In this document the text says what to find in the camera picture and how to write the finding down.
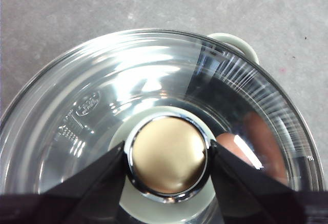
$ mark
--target round knob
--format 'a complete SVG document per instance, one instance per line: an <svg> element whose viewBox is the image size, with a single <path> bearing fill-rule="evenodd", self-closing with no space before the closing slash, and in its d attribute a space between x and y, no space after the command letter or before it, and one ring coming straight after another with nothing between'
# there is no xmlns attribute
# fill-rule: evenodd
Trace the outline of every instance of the round knob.
<svg viewBox="0 0 328 224"><path fill-rule="evenodd" d="M206 164L202 134L190 122L161 117L136 135L132 160L137 177L161 194L177 194L193 187Z"/></svg>

